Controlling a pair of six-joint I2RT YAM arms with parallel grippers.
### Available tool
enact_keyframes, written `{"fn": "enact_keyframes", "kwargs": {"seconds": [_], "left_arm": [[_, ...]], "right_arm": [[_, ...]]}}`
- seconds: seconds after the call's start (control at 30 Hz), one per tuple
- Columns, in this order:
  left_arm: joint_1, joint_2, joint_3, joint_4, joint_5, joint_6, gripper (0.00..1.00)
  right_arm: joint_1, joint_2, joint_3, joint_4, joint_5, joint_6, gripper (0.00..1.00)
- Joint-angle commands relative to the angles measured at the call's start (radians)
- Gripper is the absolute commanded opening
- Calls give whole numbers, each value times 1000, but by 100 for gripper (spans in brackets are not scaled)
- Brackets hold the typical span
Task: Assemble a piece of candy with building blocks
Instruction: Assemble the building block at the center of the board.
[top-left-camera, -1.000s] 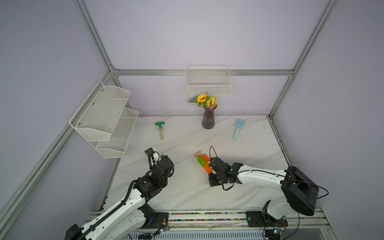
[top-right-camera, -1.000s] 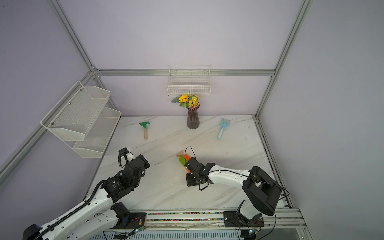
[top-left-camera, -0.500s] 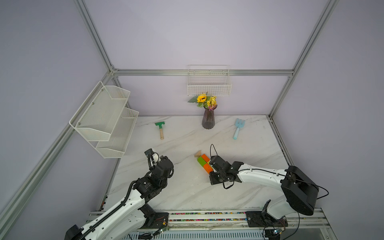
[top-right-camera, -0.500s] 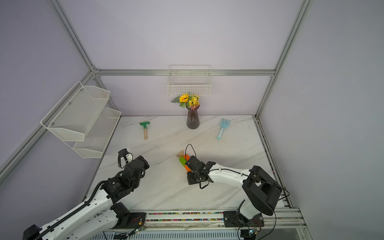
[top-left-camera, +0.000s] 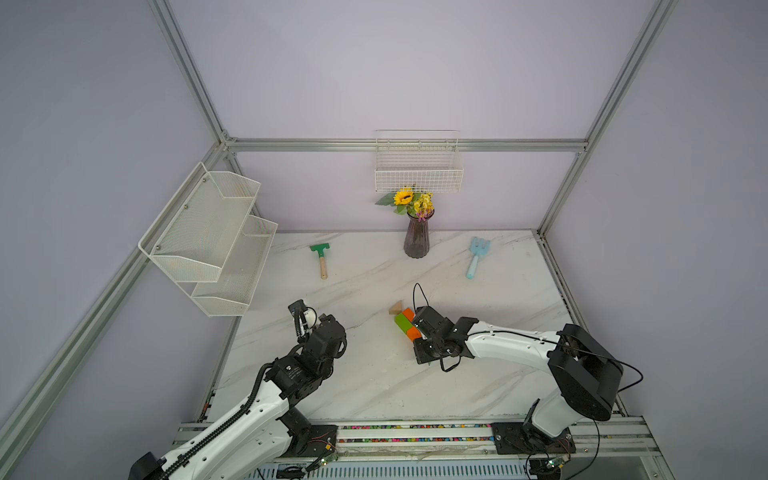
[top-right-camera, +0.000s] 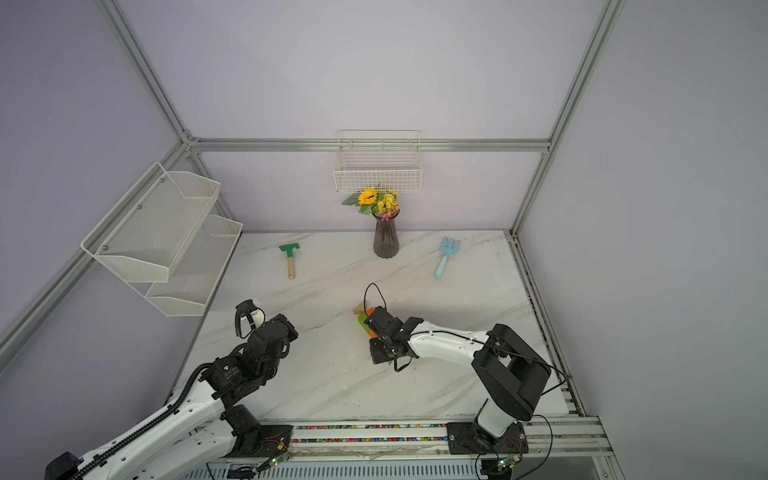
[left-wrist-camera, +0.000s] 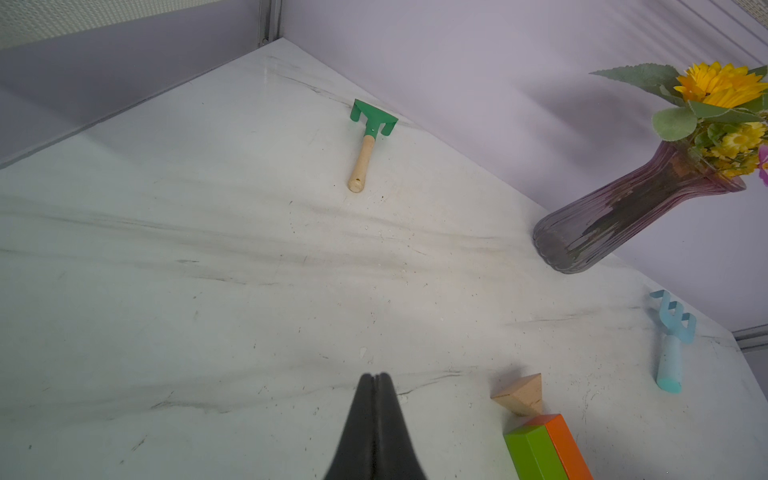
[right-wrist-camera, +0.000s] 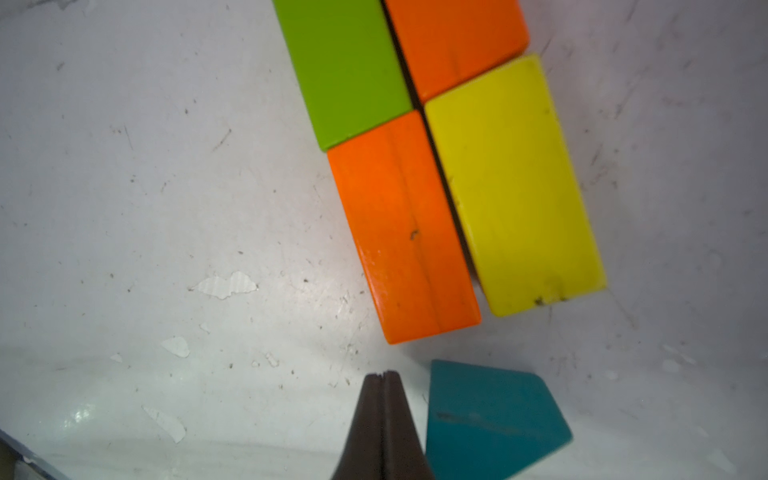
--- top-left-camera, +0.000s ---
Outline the green rectangular block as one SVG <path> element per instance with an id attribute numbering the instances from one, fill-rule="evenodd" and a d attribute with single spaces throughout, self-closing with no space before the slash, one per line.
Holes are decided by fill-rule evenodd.
<path id="1" fill-rule="evenodd" d="M 394 322 L 404 334 L 408 334 L 413 327 L 411 321 L 403 312 L 394 317 Z"/>

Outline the tan wooden triangle block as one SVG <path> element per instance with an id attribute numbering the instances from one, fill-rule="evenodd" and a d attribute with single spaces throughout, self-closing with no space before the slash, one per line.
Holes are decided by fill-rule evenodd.
<path id="1" fill-rule="evenodd" d="M 394 305 L 392 305 L 392 306 L 389 308 L 389 310 L 388 310 L 388 313 L 389 313 L 390 315 L 396 316 L 396 315 L 399 315 L 399 314 L 400 314 L 402 311 L 403 311 L 403 305 L 402 305 L 402 302 L 401 302 L 401 301 L 398 301 L 397 303 L 395 303 Z"/>

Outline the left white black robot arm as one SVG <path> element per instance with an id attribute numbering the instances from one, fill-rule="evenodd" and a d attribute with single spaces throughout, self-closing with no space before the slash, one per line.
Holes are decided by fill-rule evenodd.
<path id="1" fill-rule="evenodd" d="M 288 310 L 297 344 L 262 365 L 249 395 L 222 418 L 160 458 L 148 452 L 136 460 L 130 479 L 239 479 L 286 453 L 311 460 L 279 475 L 300 479 L 337 454 L 338 428 L 312 425 L 297 405 L 333 374 L 346 330 L 302 300 Z"/>

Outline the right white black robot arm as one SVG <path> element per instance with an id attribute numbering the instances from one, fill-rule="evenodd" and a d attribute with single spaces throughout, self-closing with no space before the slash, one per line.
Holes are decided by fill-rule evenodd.
<path id="1" fill-rule="evenodd" d="M 557 331 L 505 329 L 477 318 L 453 322 L 431 306 L 416 310 L 411 324 L 419 364 L 447 358 L 496 359 L 548 372 L 555 390 L 536 400 L 523 422 L 524 437 L 552 441 L 581 419 L 609 420 L 624 367 L 584 328 L 567 323 Z"/>

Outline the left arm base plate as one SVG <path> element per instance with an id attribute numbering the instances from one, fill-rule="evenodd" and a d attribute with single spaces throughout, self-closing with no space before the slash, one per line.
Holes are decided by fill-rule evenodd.
<path id="1" fill-rule="evenodd" d="M 335 450 L 337 425 L 313 424 L 297 408 L 289 409 L 279 420 L 291 438 L 283 457 L 316 458 Z"/>

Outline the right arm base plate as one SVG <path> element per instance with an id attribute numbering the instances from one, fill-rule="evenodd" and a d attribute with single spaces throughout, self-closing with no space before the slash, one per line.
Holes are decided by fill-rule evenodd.
<path id="1" fill-rule="evenodd" d="M 558 436 L 550 437 L 533 425 L 532 416 L 539 402 L 540 400 L 537 399 L 533 403 L 523 421 L 491 424 L 492 440 L 499 455 L 556 453 L 570 455 L 576 452 L 568 428 Z"/>

